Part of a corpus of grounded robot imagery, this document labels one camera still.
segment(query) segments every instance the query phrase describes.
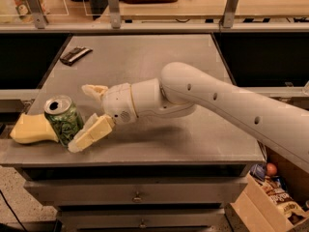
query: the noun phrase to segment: yellow object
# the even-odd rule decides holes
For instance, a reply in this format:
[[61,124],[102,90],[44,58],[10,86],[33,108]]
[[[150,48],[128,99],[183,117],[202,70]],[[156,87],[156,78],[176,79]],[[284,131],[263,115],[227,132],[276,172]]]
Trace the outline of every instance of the yellow object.
[[109,134],[114,126],[114,121],[110,116],[103,115],[98,117],[97,114],[93,114],[85,123],[84,128],[69,143],[69,150],[71,152],[80,152],[86,149]]
[[33,143],[43,140],[58,142],[58,137],[43,114],[26,115],[22,113],[16,122],[11,138],[17,143]]

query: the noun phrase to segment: wooden surface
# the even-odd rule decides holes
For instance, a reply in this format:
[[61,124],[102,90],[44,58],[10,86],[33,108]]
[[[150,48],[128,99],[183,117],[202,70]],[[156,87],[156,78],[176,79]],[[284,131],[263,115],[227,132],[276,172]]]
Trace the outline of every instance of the wooden surface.
[[[93,20],[88,2],[44,1],[50,10],[47,16],[50,22],[109,22],[108,9],[99,19]],[[127,4],[120,2],[120,11],[122,19],[134,20],[221,18],[225,4],[226,0],[179,0],[176,3],[165,4]],[[309,0],[239,0],[236,12],[236,18],[306,16],[309,16]]]

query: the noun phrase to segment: drawer handle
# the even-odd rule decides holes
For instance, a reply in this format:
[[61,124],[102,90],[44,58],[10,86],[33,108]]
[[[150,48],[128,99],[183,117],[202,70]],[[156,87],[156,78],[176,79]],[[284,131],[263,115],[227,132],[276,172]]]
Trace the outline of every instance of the drawer handle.
[[132,198],[132,201],[136,204],[142,203],[143,199],[140,197],[140,193],[138,191],[135,192],[135,197]]
[[139,224],[139,228],[147,228],[143,219],[141,220],[141,224]]

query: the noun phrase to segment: green soda can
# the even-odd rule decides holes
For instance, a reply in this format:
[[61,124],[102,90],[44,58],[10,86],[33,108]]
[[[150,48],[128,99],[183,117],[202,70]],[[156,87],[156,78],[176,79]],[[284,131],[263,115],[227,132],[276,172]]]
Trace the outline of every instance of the green soda can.
[[49,99],[44,106],[44,115],[65,147],[84,126],[76,105],[68,96]]

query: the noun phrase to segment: gray tabletop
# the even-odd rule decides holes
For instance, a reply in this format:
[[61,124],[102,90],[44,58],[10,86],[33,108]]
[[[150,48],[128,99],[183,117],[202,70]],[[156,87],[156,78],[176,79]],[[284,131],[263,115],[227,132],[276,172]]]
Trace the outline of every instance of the gray tabletop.
[[[68,95],[84,121],[99,105],[81,91],[84,84],[113,86],[159,77],[168,63],[192,65],[230,82],[210,35],[75,36],[65,53],[76,46],[93,52],[72,67],[57,62],[29,113],[43,113],[46,100]],[[31,145],[1,142],[0,164],[7,166],[87,166],[110,164],[199,164],[261,161],[257,141],[203,107],[182,118],[147,117],[118,126],[81,153],[59,143]]]

